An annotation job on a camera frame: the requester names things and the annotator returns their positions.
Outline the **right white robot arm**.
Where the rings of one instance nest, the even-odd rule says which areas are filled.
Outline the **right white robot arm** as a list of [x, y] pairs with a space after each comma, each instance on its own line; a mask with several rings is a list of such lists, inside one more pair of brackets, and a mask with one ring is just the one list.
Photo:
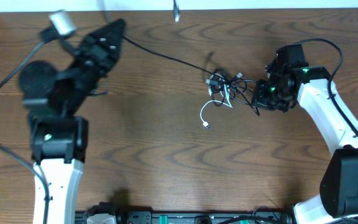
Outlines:
[[252, 105], [287, 112], [302, 107], [314, 121], [331, 160], [319, 194], [293, 206], [295, 223], [351, 222], [358, 217], [358, 120], [343, 102], [333, 74], [311, 67], [301, 44], [276, 51], [266, 66], [267, 80], [257, 81]]

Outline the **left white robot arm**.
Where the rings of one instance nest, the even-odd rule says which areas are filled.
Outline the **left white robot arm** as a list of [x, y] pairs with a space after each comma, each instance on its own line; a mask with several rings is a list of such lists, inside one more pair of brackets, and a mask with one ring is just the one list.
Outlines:
[[36, 181], [34, 223], [74, 223], [76, 197], [85, 166], [89, 122], [76, 112], [96, 96], [100, 79], [121, 56], [124, 19], [117, 19], [83, 37], [78, 47], [67, 42], [75, 27], [62, 31], [52, 25], [40, 33], [43, 42], [58, 40], [73, 57], [59, 71], [44, 60], [24, 67], [19, 86], [28, 109], [30, 148]]

